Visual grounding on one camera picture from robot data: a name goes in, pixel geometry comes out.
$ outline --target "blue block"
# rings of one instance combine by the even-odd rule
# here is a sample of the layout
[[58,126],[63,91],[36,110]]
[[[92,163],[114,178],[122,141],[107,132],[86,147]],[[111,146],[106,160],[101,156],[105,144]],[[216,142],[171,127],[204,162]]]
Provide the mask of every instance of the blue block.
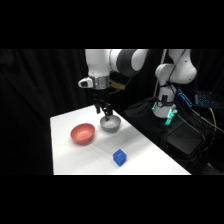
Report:
[[121,151],[118,150],[114,153],[114,161],[117,163],[118,166],[122,166],[127,160],[127,155]]

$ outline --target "silver bowl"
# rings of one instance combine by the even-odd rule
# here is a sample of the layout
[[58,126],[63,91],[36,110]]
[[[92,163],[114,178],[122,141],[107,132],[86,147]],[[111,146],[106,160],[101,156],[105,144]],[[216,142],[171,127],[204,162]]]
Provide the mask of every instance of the silver bowl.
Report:
[[104,131],[106,131],[106,132],[116,132],[121,125],[121,119],[118,116],[112,115],[110,117],[110,120],[106,121],[106,118],[103,117],[100,120],[100,124],[101,124]]

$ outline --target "red bowl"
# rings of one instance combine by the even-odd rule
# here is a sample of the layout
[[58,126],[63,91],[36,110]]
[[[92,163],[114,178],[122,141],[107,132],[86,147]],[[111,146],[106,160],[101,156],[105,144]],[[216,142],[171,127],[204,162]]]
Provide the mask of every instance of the red bowl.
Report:
[[91,124],[81,124],[71,132],[72,139],[79,145],[86,145],[93,140],[95,127]]

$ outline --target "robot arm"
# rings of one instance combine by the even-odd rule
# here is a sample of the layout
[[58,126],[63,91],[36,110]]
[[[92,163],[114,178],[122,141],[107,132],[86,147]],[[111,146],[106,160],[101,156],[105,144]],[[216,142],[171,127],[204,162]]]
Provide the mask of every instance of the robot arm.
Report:
[[[81,80],[79,86],[93,89],[97,113],[100,113],[101,108],[107,121],[113,115],[112,105],[108,103],[110,72],[131,78],[140,72],[150,53],[150,49],[86,49],[89,77]],[[169,49],[174,64],[163,64],[157,68],[160,93],[153,108],[155,116],[169,118],[171,110],[175,109],[176,89],[172,83],[188,84],[196,77],[197,71],[191,63],[190,53],[191,49]]]
[[108,103],[110,72],[118,72],[129,78],[142,69],[149,49],[86,49],[89,77],[81,80],[81,88],[93,89],[94,105],[97,113],[104,111],[106,120],[113,115],[112,105]]

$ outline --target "table surface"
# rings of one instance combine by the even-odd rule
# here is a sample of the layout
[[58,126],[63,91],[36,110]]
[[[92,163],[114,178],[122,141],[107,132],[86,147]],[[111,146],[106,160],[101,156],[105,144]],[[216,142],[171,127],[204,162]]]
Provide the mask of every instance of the table surface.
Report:
[[[91,106],[51,118],[55,175],[190,175],[122,117],[116,133],[105,132],[100,125],[103,116]],[[76,144],[70,137],[72,129],[83,123],[96,129],[94,140],[87,146]],[[119,149],[127,154],[121,167],[113,161]]]

